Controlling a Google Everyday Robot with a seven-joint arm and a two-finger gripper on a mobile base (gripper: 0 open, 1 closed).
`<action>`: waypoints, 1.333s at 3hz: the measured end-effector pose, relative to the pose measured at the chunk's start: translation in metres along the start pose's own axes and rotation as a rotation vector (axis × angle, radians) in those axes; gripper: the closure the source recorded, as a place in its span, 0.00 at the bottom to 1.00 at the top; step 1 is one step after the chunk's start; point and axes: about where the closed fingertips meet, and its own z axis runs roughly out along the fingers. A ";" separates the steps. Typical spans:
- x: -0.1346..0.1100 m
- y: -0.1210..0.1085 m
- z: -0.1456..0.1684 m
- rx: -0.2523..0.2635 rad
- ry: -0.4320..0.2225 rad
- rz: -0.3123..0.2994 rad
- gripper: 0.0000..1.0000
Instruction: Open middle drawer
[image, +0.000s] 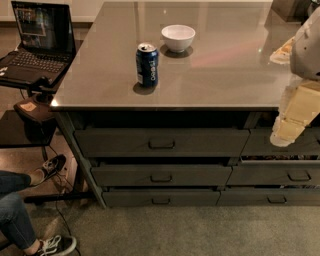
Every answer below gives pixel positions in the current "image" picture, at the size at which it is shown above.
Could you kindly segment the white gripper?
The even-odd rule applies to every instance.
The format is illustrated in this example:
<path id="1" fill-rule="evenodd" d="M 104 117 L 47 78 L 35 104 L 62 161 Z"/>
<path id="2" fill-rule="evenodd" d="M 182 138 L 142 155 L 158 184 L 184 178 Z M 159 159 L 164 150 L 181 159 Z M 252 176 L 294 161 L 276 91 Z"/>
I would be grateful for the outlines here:
<path id="1" fill-rule="evenodd" d="M 287 86 L 282 94 L 279 115 L 270 135 L 270 142 L 277 147 L 294 143 L 320 113 L 320 83 L 302 80 Z"/>

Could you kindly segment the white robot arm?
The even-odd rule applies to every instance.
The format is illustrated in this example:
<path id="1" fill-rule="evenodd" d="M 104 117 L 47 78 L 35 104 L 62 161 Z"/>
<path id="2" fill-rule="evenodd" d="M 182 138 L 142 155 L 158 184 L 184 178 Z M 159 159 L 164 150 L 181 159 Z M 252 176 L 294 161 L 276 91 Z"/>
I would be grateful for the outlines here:
<path id="1" fill-rule="evenodd" d="M 270 60 L 289 64 L 301 78 L 287 86 L 281 96 L 270 142 L 277 147 L 294 143 L 320 113 L 320 8 L 316 8 L 295 36 L 278 48 Z"/>

